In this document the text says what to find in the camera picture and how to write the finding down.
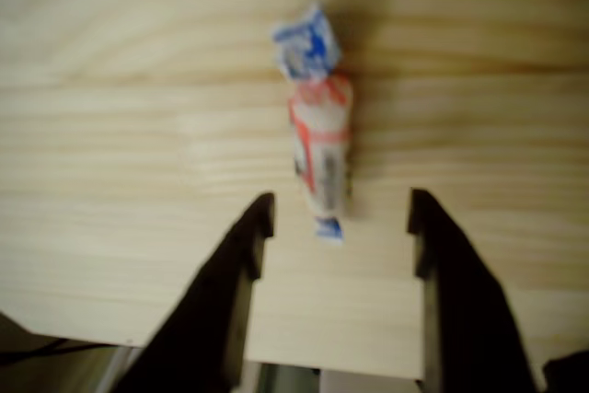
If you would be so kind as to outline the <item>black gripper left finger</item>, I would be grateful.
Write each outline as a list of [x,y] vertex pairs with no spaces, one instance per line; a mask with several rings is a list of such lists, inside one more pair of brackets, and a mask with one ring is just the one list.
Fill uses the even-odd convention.
[[250,203],[115,391],[229,392],[239,385],[252,288],[274,213],[271,192]]

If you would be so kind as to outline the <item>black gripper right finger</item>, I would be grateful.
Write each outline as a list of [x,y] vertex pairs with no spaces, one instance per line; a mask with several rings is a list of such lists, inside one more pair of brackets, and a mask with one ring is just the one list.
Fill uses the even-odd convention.
[[410,193],[414,274],[423,283],[422,392],[537,389],[502,286],[425,189]]

